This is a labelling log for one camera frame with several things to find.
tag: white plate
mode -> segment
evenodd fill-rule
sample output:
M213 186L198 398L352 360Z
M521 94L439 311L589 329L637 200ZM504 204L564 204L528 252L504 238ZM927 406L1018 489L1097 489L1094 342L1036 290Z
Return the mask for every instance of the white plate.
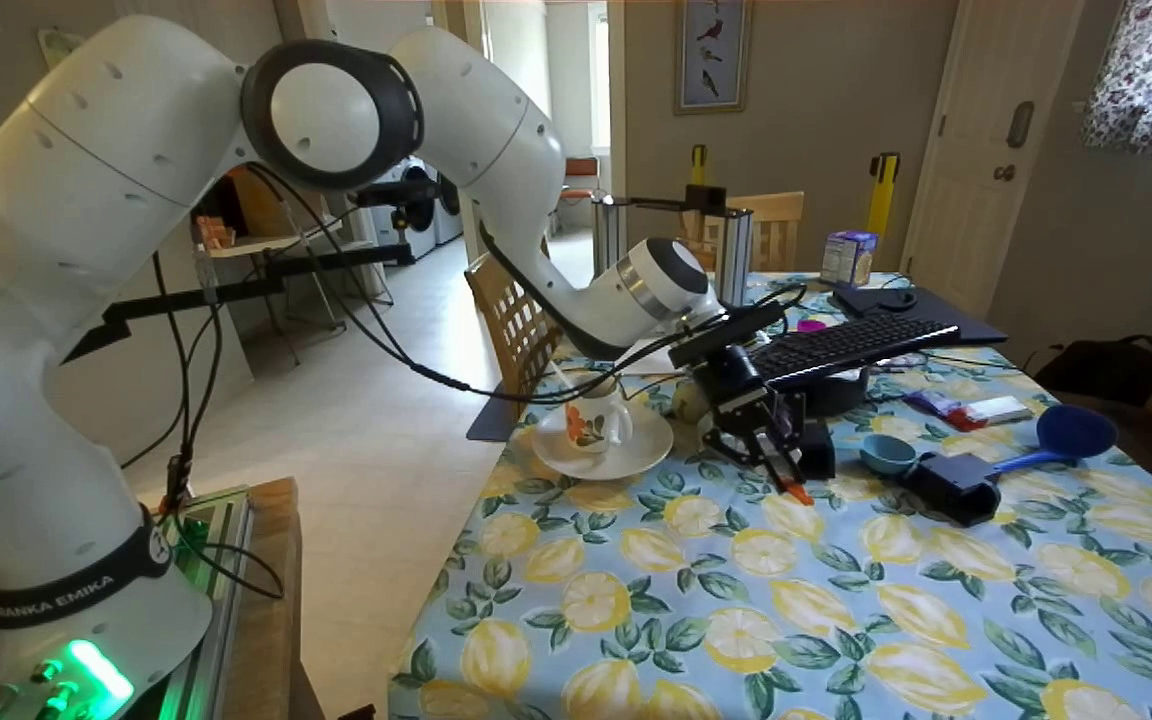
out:
M535 426L535 456L539 456L539 465L550 465L553 472L573 478L573 479L646 478L647 468L657 468L673 452L673 429L663 426L663 416L657 416L653 408L639 408L639 406L630 406L630 416L631 416L631 439L630 444L607 444L598 456L581 456L568 444L564 408L557 408Z

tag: cable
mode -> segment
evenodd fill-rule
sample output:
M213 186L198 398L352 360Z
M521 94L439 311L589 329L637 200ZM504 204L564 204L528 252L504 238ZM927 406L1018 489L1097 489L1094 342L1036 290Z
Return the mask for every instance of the cable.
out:
M154 252L154 281L162 290L162 296L170 296L170 281L163 281L163 257ZM181 342L181 323L176 323L176 311L170 309L170 329L172 329L172 349L176 349L176 367L181 367L181 406L176 406L176 416L184 420L181 435L189 435L189 414L191 414L191 402L189 402L189 357L184 357L184 342Z
M213 392L218 392L218 379L221 379L221 357L226 357L226 329L221 329L221 300L218 300L218 290L206 293L209 296L209 321L206 329L213 329L213 364L209 364L209 379L206 379L206 402L191 416L191 435L189 435L189 449L201 439L201 429L206 429L206 416L209 416L209 406L213 406Z
M252 170L252 174L263 181L263 190L273 190L277 195L294 195L294 200L299 204L299 213L306 213L306 217L321 228L321 238L333 245L333 252L343 257L343 249L336 245L333 228L321 222L321 213L310 204L310 195L306 195L296 186L290 186L279 174L273 174L273 170L263 170L263 163L248 163L248 170ZM336 290L333 290L329 296L333 296L336 311L352 316L352 309L336 296ZM364 329L357 316L352 316L352 323L357 323L381 354L389 354L393 360L414 360L414 357L405 354L405 345L389 334L389 323L386 323L386 316L375 311L372 296L364 296L364 304L368 304L368 311L372 311L372 321L381 323L381 334L386 334L389 345L381 345L381 342L372 335L372 329Z
M170 522L176 524L176 535L181 535L176 548L181 548L181 552L191 552L191 556L206 561L218 578L234 580L234 584L243 590L243 591L258 591L258 595L263 595L263 601L285 601L285 580L279 580L279 573L277 573L263 556L258 556L258 552L248 552L248 548L235 548L235 546L218 546L218 539L206 539L206 535L189 533L184 522L181 522L181 511L172 511ZM273 590L248 584L239 573L226 569L226 561L209 556L209 548L234 552L234 556L239 556L239 561L252 561L252 565L273 580Z
M263 170L263 163L252 163L252 174L258 174L263 186L285 190L285 191L306 210L306 217L310 217L324 238L333 238L333 228L321 222L321 213L313 213L313 204L306 200L306 191L299 191L296 186L290 186L279 174L273 174L273 170ZM525 392L476 390L476 383L468 383L468 379L456 379L456 375L448 375L448 372L439 372L439 367L430 367L430 364L414 360L414 357L405 354L405 345L393 335L393 329L386 323L386 316L375 311L375 304L372 304L368 296L364 296L364 304L368 304L372 321L381 323L381 334L389 335L389 345L375 342L375 334L336 296L336 290L333 290L329 296L333 296L333 304L340 309L340 316L349 316L349 323L352 323L357 334L364 334L386 357L409 364L418 375L438 379L438 383L456 390L456 392L468 392L468 398L517 402L517 406L568 406L568 402L575 402L575 398L589 398L592 390L599 390L607 375L624 372L630 364L637 364L637 360L646 360L646 357L653 357L653 354L659 354L659 349L668 349L668 345L681 345L681 342L706 334L707 323L715 323L715 321L706 321L706 323L696 323L696 329L668 334L668 335L646 345L639 354L620 357L616 364L607 364L603 372L598 372L598 375L585 379L585 383L573 383L573 390L559 390L559 392L528 392L528 398L525 398Z
M209 329L218 329L218 316L209 316L209 321L191 334L189 354L184 354L189 367L191 367L191 357L198 357L198 349L201 349L201 342L206 342ZM181 426L181 408L172 414L172 426L170 426L158 439L149 439L139 452L132 452L128 462L120 462L120 468L132 468L132 465L139 465L149 452L158 452L158 449L176 433L176 426Z

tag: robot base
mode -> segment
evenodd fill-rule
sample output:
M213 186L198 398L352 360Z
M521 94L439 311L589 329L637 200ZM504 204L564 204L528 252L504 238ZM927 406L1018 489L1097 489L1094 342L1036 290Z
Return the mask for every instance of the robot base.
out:
M77 615L0 628L0 716L42 716L43 709L120 716L201 643L209 619L213 601L170 569ZM71 643L84 643L79 658L97 652L92 677L65 668Z

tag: teacup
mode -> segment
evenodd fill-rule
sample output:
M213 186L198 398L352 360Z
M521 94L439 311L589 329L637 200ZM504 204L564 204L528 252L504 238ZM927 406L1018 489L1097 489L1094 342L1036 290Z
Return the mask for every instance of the teacup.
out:
M598 390L573 406L564 406L564 439L575 452L607 452L607 444L631 439L631 414L620 398L620 383Z

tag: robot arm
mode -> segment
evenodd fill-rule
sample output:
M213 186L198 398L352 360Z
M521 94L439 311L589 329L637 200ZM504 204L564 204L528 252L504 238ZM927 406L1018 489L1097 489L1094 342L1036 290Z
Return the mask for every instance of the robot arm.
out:
M418 150L481 200L492 249L585 349L616 357L706 296L706 271L668 242L637 249L592 290L573 290L539 252L559 195L550 119L438 30L399 43L395 62L294 43L239 74L191 31L128 18L49 74L4 119L0 688L7 698L56 643L92 639L120 672L97 716L116 716L198 647L213 612L172 569L116 462L51 414L43 372L234 163L267 162L313 190L360 190Z
M620 268L573 290L543 257L564 186L550 116L439 30L405 35L393 62L329 41L273 49L243 80L243 127L258 158L329 191L420 152L481 204L492 252L589 357L620 357L707 290L673 242L637 245Z

